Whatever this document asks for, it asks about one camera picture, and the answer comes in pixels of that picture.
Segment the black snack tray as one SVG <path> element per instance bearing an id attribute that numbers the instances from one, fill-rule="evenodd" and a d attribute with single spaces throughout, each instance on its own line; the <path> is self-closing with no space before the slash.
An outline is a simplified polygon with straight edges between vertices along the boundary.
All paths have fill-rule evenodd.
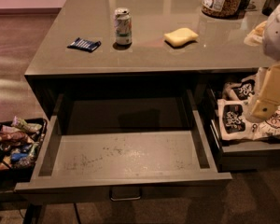
<path id="1" fill-rule="evenodd" d="M 38 123 L 42 128 L 37 133 L 27 133 L 34 142 L 0 142 L 0 203 L 23 202 L 24 199 L 15 191 L 18 183 L 28 182 L 35 168 L 38 153 L 47 131 L 47 121 L 42 118 L 26 119 L 28 123 Z M 0 133 L 23 132 L 12 127 L 12 121 L 0 122 Z M 13 153 L 27 153 L 26 158 L 12 162 Z"/>

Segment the rear popcorn bag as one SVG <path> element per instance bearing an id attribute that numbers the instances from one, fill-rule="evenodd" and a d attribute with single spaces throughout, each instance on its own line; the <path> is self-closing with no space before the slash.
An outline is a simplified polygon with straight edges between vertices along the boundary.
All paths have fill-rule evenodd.
<path id="1" fill-rule="evenodd" d="M 243 101 L 255 94 L 255 79 L 252 75 L 243 78 L 240 82 L 227 82 L 224 84 L 222 98 L 231 101 Z"/>

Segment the grey right drawer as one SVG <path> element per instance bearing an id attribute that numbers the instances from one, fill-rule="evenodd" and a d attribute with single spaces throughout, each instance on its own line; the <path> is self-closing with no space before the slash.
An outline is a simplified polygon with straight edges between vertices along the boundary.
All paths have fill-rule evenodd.
<path id="1" fill-rule="evenodd" d="M 280 140 L 231 140 L 220 137 L 217 99 L 220 92 L 207 88 L 202 102 L 204 130 L 220 172 L 258 170 L 280 167 Z"/>

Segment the front popcorn bag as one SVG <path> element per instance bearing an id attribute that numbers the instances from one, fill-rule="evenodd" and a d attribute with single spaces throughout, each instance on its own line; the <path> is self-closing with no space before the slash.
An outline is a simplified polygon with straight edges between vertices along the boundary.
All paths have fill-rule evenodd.
<path id="1" fill-rule="evenodd" d="M 218 99 L 219 129 L 223 140 L 280 139 L 280 106 L 263 122 L 250 122 L 245 118 L 247 101 Z"/>

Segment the blue snack packet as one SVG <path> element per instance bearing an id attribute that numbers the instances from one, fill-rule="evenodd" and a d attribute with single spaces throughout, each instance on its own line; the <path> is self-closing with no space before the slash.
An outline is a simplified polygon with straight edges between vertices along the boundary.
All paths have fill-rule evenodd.
<path id="1" fill-rule="evenodd" d="M 100 46 L 101 46 L 100 41 L 93 42 L 93 41 L 82 39 L 82 38 L 78 37 L 75 41 L 73 41 L 67 47 L 69 49 L 78 49 L 78 50 L 87 51 L 87 52 L 94 52 Z"/>

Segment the large jar of nuts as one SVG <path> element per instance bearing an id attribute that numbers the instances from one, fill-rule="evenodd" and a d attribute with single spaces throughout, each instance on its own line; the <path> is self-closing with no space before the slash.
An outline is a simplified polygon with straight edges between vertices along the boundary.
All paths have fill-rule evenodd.
<path id="1" fill-rule="evenodd" d="M 202 12 L 215 18 L 227 18 L 237 12 L 240 2 L 241 0 L 203 0 Z"/>

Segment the green white soda can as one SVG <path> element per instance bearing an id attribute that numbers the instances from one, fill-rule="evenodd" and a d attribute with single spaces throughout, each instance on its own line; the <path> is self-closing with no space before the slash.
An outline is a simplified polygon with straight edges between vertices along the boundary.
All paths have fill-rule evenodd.
<path id="1" fill-rule="evenodd" d="M 114 12 L 116 43 L 127 46 L 132 43 L 132 16 L 126 7 L 118 7 Z"/>

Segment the popcorn bag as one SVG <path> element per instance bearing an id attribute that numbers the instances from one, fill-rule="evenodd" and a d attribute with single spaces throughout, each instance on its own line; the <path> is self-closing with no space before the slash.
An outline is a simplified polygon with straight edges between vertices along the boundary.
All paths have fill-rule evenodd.
<path id="1" fill-rule="evenodd" d="M 231 101 L 243 101 L 255 94 L 255 79 L 252 75 L 243 78 L 240 82 L 227 82 L 224 84 L 222 98 Z"/>
<path id="2" fill-rule="evenodd" d="M 245 118 L 247 101 L 218 99 L 219 129 L 223 140 L 280 139 L 280 106 L 263 122 L 250 122 Z"/>

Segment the grey drawer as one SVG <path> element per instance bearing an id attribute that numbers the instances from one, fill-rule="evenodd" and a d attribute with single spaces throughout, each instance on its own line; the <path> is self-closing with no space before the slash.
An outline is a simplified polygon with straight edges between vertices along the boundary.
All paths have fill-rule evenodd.
<path id="1" fill-rule="evenodd" d="M 33 204 L 207 196 L 218 171 L 191 91 L 80 100 L 59 96 L 31 179 L 15 190 Z"/>
<path id="2" fill-rule="evenodd" d="M 217 99 L 220 92 L 207 88 L 202 102 L 204 130 L 220 172 L 258 170 L 280 167 L 280 140 L 231 140 L 220 137 Z"/>

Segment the blue snack wrapper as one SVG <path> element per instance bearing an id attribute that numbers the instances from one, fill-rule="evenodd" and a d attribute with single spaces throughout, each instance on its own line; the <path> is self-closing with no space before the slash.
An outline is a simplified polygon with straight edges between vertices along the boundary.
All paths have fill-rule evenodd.
<path id="1" fill-rule="evenodd" d="M 19 161 L 20 159 L 22 158 L 26 158 L 28 156 L 27 153 L 13 153 L 11 156 L 10 156 L 10 160 L 12 162 L 16 162 L 16 161 Z"/>

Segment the grey counter cabinet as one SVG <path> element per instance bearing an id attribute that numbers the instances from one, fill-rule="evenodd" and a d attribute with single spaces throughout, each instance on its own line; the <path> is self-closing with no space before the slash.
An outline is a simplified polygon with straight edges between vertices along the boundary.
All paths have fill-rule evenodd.
<path id="1" fill-rule="evenodd" d="M 132 16 L 132 43 L 116 43 L 114 12 Z M 110 74 L 179 71 L 236 71 L 275 62 L 263 52 L 269 16 L 258 11 L 216 19 L 202 12 L 202 0 L 66 0 L 25 72 L 34 93 L 50 114 L 60 79 Z M 198 34 L 173 47 L 164 35 L 179 28 Z M 94 52 L 69 49 L 78 37 L 101 46 Z"/>

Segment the grey top drawer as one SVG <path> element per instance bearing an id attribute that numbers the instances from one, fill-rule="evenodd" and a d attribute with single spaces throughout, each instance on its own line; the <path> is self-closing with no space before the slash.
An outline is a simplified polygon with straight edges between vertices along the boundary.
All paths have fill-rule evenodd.
<path id="1" fill-rule="evenodd" d="M 31 179 L 15 190 L 33 204 L 207 196 L 218 171 L 191 91 L 80 100 L 59 96 Z"/>

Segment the yellow sponge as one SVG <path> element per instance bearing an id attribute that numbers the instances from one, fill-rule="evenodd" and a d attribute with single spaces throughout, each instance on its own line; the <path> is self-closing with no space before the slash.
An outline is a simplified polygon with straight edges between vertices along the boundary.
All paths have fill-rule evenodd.
<path id="1" fill-rule="evenodd" d="M 164 40 L 173 47 L 181 47 L 190 41 L 195 41 L 198 34 L 190 30 L 190 28 L 179 28 L 164 35 Z"/>

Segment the green snack wrapper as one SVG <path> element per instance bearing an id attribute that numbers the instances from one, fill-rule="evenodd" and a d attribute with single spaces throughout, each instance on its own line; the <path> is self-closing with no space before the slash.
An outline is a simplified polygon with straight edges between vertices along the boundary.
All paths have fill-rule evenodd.
<path id="1" fill-rule="evenodd" d="M 25 119 L 14 117 L 11 123 L 12 127 L 16 127 L 26 133 L 37 133 L 41 130 L 42 125 L 38 123 L 28 123 Z"/>

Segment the brown snack wrapper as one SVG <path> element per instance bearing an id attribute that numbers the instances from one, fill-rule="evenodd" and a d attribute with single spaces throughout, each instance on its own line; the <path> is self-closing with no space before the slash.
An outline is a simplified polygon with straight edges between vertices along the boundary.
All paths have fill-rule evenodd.
<path id="1" fill-rule="evenodd" d="M 34 140 L 24 132 L 0 133 L 0 142 L 22 142 L 32 144 Z"/>

